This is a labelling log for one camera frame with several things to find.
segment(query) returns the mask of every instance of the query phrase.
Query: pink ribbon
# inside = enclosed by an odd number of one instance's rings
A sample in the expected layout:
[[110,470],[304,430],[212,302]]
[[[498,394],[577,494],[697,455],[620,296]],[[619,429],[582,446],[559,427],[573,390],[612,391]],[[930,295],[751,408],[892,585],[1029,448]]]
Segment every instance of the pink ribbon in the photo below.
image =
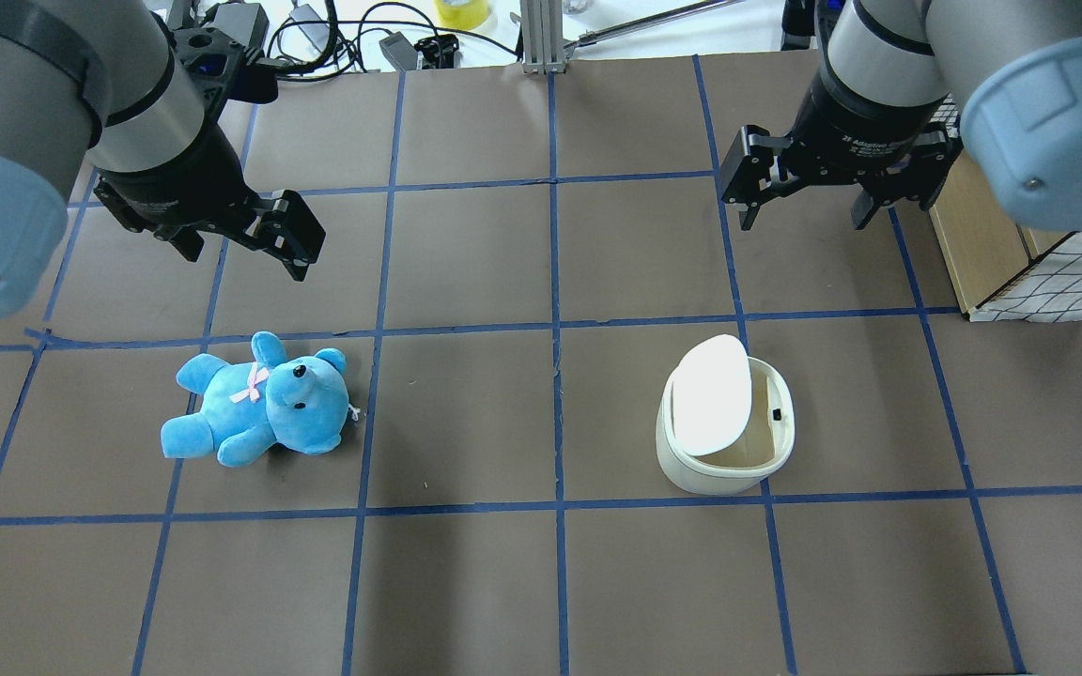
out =
[[256,402],[261,398],[261,393],[258,390],[259,382],[269,381],[269,369],[262,368],[261,371],[258,369],[258,362],[253,362],[253,367],[249,368],[249,386],[248,388],[240,389],[236,395],[232,395],[233,403],[240,403],[246,399],[250,402]]

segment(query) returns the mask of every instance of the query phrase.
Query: teddy bear head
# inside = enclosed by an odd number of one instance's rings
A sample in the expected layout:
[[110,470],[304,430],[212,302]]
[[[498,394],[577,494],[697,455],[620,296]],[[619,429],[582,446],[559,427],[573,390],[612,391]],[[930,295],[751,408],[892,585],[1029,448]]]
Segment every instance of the teddy bear head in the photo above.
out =
[[348,416],[344,372],[345,355],[334,347],[270,369],[266,416],[279,445],[308,454],[340,445]]

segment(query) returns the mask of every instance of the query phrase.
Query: white surface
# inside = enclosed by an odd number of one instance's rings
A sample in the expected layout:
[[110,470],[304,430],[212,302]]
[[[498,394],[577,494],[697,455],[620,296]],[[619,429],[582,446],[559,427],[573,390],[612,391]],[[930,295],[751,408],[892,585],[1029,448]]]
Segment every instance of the white surface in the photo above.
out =
[[[518,29],[512,23],[509,14],[519,13],[517,0],[488,0],[490,17],[484,25],[476,27],[476,32],[498,39],[506,47],[516,47]],[[632,21],[632,18],[648,16],[648,14],[682,8],[694,0],[590,0],[588,11],[566,17],[563,34],[567,39],[577,39],[589,30],[604,29],[611,25]],[[289,0],[261,0],[269,16],[270,31],[281,25],[292,9]],[[319,16],[325,16],[321,0],[309,0]],[[340,18],[357,21],[366,8],[373,3],[348,3],[340,0],[337,10]],[[433,0],[408,0],[424,13],[437,21],[437,9]],[[726,5],[696,14],[694,17],[678,18],[667,25],[648,27],[643,31],[626,35],[622,38],[609,39],[601,44],[584,48],[576,52],[575,59],[641,59],[641,57],[686,56],[690,54],[721,54],[733,52],[773,52],[779,50],[781,36],[779,22],[782,16],[782,0],[743,0],[741,3]],[[417,14],[404,8],[380,8],[372,18],[390,18],[390,21],[421,21]],[[355,25],[343,25],[345,34],[353,36]],[[391,30],[400,30],[408,39],[415,42],[431,31],[413,26],[386,26]],[[288,52],[309,57],[315,54],[309,42],[295,29],[287,30],[288,37],[283,45]],[[370,34],[364,38],[366,66],[369,69],[391,69],[391,65],[382,57],[379,50],[379,39],[382,34]],[[493,66],[514,63],[515,57],[500,51],[492,44],[480,39],[459,36],[462,48],[459,52],[460,66]]]
[[[658,448],[658,463],[662,467],[662,473],[671,480],[675,487],[683,488],[688,493],[700,495],[731,495],[745,491],[754,487],[760,480],[776,473],[779,467],[791,458],[791,448],[795,441],[795,415],[791,406],[791,393],[787,390],[787,382],[770,364],[762,359],[750,358],[751,372],[754,373],[755,388],[765,389],[767,407],[765,407],[764,419],[768,429],[760,430],[751,427],[747,434],[738,439],[729,448],[721,452],[721,456],[747,456],[748,451],[768,451],[763,453],[764,458],[769,458],[760,463],[729,463],[728,466],[712,465],[710,459],[717,456],[707,456],[696,459],[688,456],[675,441],[673,424],[671,423],[671,385],[674,381],[674,373],[665,382],[665,389],[662,390],[662,402],[658,407],[658,423],[654,432],[654,440]],[[780,420],[774,420],[773,411],[781,411]],[[769,433],[769,437],[761,437],[757,433]],[[765,449],[757,446],[767,445]]]
[[751,363],[742,342],[716,335],[691,347],[671,375],[674,439],[699,458],[733,445],[751,421]]

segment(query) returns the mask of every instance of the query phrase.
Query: plush toy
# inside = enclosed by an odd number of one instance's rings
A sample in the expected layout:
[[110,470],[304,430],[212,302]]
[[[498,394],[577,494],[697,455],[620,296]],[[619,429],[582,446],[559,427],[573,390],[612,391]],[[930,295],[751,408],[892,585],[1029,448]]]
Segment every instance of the plush toy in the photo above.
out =
[[252,363],[204,354],[177,369],[177,385],[200,395],[202,407],[163,424],[164,456],[215,451],[220,465],[245,466],[274,445],[312,456],[340,445],[345,420],[357,420],[343,377],[345,355],[326,347],[288,360],[278,335],[267,331],[253,334],[252,346]]

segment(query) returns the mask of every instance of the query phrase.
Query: white trash bin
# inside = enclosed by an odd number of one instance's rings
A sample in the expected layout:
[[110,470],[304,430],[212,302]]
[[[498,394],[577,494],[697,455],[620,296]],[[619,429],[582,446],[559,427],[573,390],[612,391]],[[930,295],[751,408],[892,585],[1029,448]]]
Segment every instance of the white trash bin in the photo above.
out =
[[675,487],[731,495],[791,456],[795,417],[776,369],[734,335],[692,347],[665,381],[658,409],[658,463]]

